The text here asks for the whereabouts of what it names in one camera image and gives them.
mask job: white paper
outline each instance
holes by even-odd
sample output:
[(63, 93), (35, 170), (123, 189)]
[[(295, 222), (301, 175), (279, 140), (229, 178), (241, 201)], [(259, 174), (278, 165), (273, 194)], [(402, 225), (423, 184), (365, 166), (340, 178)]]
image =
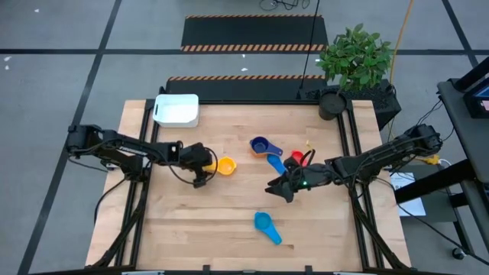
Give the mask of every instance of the white paper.
[[(414, 182), (414, 175), (412, 173), (395, 173), (394, 175), (390, 176), (390, 181), (392, 182), (392, 185), (394, 188), (397, 190), (401, 187), (410, 185), (411, 183)], [(425, 208), (423, 206), (423, 201), (421, 198), (416, 198), (413, 200), (410, 200), (409, 202), (404, 202), (400, 204), (405, 210), (407, 210), (409, 213), (415, 215), (415, 216), (425, 216)], [(399, 211), (399, 216), (401, 217), (407, 217), (409, 214), (404, 212), (401, 208), (398, 208)]]

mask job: potted plant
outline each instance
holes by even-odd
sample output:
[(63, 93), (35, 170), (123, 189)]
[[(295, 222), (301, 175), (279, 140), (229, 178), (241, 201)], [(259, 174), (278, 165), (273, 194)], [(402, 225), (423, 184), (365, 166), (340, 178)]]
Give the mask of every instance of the potted plant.
[[(338, 35), (333, 45), (319, 55), (317, 66), (325, 71), (326, 80), (333, 81), (338, 75), (341, 77), (339, 85), (328, 86), (313, 97), (319, 99), (320, 106), (332, 100), (330, 94), (333, 92), (346, 99), (371, 100), (379, 128), (382, 128), (400, 111), (392, 85), (382, 80), (390, 66), (390, 42), (383, 42), (379, 33), (369, 34), (362, 28), (363, 24), (358, 24), (353, 30), (346, 28), (346, 34)], [(390, 116), (387, 121), (385, 117), (379, 118), (379, 115), (385, 115), (381, 113), (386, 108)]]

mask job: black and orange striped mat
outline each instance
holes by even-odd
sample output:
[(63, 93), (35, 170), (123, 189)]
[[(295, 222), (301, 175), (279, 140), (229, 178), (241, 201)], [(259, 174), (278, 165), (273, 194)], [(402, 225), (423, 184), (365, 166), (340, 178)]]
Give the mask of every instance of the black and orange striped mat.
[[(193, 53), (307, 53), (313, 15), (190, 15), (181, 50)], [(327, 44), (324, 18), (316, 17), (310, 50)]]
[(324, 76), (172, 76), (167, 81), (171, 94), (193, 93), (201, 101), (275, 102), (304, 99), (305, 92), (321, 89)]

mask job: wooden tabletop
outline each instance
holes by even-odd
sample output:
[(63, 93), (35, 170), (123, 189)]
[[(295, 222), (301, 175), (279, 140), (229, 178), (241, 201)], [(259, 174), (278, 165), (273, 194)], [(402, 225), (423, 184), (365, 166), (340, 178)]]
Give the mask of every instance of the wooden tabletop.
[[(371, 102), (354, 102), (363, 151), (381, 144)], [(206, 186), (194, 189), (180, 182), (167, 167), (154, 167), (144, 219), (138, 269), (360, 271), (351, 203), (344, 186), (329, 185), (300, 191), (292, 203), (267, 194), (267, 183), (278, 173), (266, 159), (255, 158), (249, 141), (265, 136), (283, 149), (306, 151), (309, 140), (316, 149), (315, 163), (342, 155), (338, 123), (323, 121), (312, 105), (201, 105), (196, 128), (160, 128), (158, 141), (181, 140), (184, 146), (202, 142), (218, 157), (238, 164), (231, 176), (216, 175)], [(144, 101), (127, 101), (119, 133), (137, 138)], [(191, 180), (188, 171), (177, 171)], [(105, 190), (122, 178), (108, 174)], [(381, 178), (389, 180), (388, 174)], [(129, 184), (103, 201), (92, 236), (87, 264), (97, 261), (121, 229)], [(393, 191), (371, 184), (378, 231), (392, 251), (410, 264)], [(275, 245), (254, 229), (256, 211), (268, 212), (283, 239)], [(130, 251), (132, 236), (126, 245)], [(369, 251), (369, 261), (374, 262)]]

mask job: black desk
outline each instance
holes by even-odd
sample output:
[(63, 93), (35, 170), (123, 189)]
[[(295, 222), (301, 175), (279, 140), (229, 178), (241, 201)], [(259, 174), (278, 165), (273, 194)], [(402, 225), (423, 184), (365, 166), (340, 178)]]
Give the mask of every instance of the black desk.
[(398, 189), (396, 200), (407, 202), (460, 183), (463, 192), (450, 196), (451, 205), (469, 205), (489, 251), (489, 200), (484, 189), (484, 184), (489, 183), (489, 119), (471, 118), (462, 101), (463, 93), (454, 88), (453, 81), (439, 83), (438, 89), (468, 159)]

